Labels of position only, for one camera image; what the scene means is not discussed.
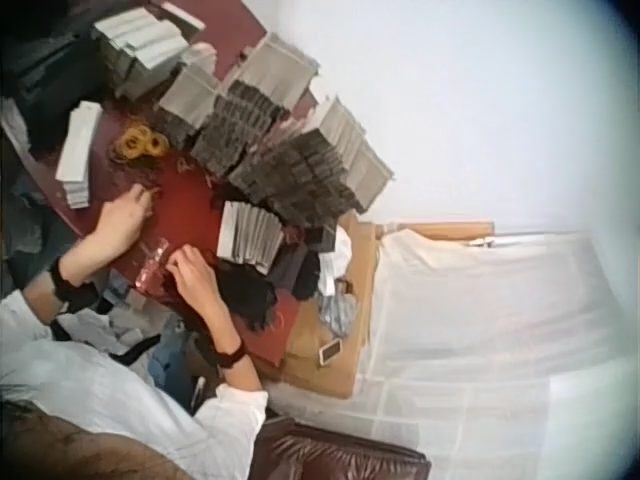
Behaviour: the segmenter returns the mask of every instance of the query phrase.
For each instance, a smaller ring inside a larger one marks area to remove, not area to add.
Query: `black fabric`
[[[60,257],[54,260],[49,268],[49,274],[53,282],[54,295],[61,302],[68,303],[67,312],[79,312],[97,302],[100,295],[96,286],[91,282],[84,283],[79,287],[70,284],[60,275],[59,263]]]
[[[303,302],[309,300],[318,289],[320,279],[320,257],[318,253],[309,250],[300,267],[300,273],[293,286],[291,294],[296,300]]]
[[[273,285],[248,265],[225,263],[215,271],[220,296],[229,311],[241,317],[250,330],[263,331],[269,323],[268,312],[278,301]]]

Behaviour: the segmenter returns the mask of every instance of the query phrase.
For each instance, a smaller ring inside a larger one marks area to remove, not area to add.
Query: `brown leather chair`
[[[430,470],[421,453],[276,417],[256,439],[249,480],[427,480]]]

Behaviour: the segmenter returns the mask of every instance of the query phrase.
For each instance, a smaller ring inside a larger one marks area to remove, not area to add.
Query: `red table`
[[[102,204],[128,190],[133,183],[160,187],[161,191],[154,198],[154,213],[145,223],[140,240],[113,265],[132,283],[142,268],[146,252],[154,249],[162,238],[169,242],[170,251],[188,243],[205,252],[205,256],[214,258],[223,203],[220,199],[212,206],[212,196],[219,194],[222,189],[220,186],[211,189],[204,171],[181,152],[172,151],[166,158],[160,159],[159,168],[153,172],[116,165],[108,158],[111,142],[122,133],[126,123],[130,121],[129,117],[134,113],[139,112],[127,112],[122,106],[116,107],[113,103],[105,105],[91,152],[90,207],[83,210],[71,210],[67,206],[64,190],[55,180],[60,149],[34,158],[19,144],[4,118],[2,122],[3,130],[26,171],[42,190],[51,207],[80,237],[95,228]],[[193,165],[193,170],[178,173],[176,164],[180,157]],[[181,299],[175,294],[164,292],[158,279],[145,294],[181,313],[185,311]],[[256,334],[249,331],[240,319],[235,319],[249,352],[278,366],[286,350],[297,311],[298,303],[295,299],[288,292],[279,291],[276,322],[271,330]],[[185,320],[199,321],[193,318]]]

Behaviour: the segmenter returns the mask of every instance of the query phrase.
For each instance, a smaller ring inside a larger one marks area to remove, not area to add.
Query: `small phone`
[[[318,352],[320,366],[324,367],[325,365],[328,365],[329,362],[331,362],[331,360],[333,360],[340,352],[342,352],[342,340],[340,338],[336,338],[335,340],[327,343]]]

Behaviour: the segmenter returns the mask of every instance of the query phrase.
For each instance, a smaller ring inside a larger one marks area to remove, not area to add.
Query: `plastic wrap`
[[[628,460],[638,345],[591,242],[381,242],[351,400],[278,384],[276,409],[414,448],[430,480],[590,480]]]

